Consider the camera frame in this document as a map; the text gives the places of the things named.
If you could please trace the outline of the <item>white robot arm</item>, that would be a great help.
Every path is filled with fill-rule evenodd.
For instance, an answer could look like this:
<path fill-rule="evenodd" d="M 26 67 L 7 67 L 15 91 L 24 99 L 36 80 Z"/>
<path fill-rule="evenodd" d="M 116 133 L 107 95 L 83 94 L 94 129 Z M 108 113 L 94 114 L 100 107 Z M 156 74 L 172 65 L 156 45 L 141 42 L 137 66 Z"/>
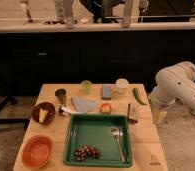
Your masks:
<path fill-rule="evenodd" d="M 195 114 L 195 64 L 183 61 L 165 67 L 157 72 L 155 80 L 156 86 L 148 96 L 155 124 L 163 121 L 176 99 Z"/>

